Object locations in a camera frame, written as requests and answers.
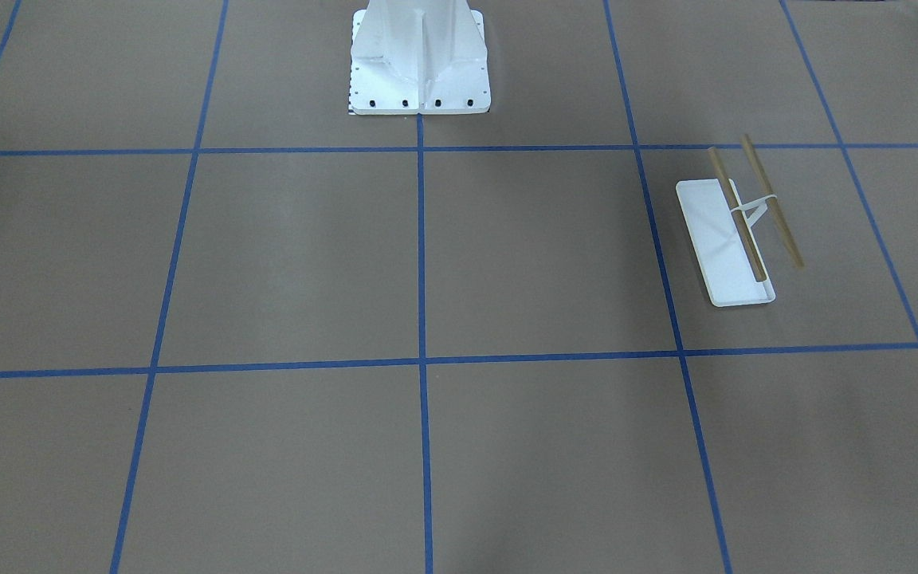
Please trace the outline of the white towel rack base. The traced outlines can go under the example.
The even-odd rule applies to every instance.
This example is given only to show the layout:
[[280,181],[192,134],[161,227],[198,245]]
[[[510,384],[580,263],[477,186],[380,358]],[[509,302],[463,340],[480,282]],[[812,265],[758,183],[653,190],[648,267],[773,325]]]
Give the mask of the white towel rack base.
[[[755,282],[717,179],[685,179],[677,183],[675,193],[711,304],[733,308],[775,301],[769,278]],[[751,232],[767,211],[765,201],[763,196],[742,203]]]

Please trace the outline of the front wooden rack bar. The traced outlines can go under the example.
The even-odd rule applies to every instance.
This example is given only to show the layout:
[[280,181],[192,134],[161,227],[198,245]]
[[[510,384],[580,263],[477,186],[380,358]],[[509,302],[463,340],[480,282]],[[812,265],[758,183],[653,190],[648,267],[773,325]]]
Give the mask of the front wooden rack bar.
[[735,225],[737,236],[739,236],[740,241],[742,241],[744,255],[746,255],[747,262],[749,262],[751,275],[753,275],[755,282],[764,282],[768,279],[767,269],[760,257],[757,244],[755,244],[751,227],[749,222],[747,222],[735,186],[733,186],[732,179],[729,177],[728,168],[725,167],[724,160],[721,159],[717,147],[709,147],[707,149],[707,154],[714,168],[719,188],[722,194],[724,194],[724,199],[728,205],[730,218],[732,219],[733,225]]

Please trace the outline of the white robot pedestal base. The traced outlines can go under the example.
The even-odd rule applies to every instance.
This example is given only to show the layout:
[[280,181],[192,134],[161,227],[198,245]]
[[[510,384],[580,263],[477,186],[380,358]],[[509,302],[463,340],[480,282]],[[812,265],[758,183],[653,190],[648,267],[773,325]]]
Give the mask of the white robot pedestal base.
[[492,107],[485,18],[466,1],[371,1],[352,15],[347,109],[357,116]]

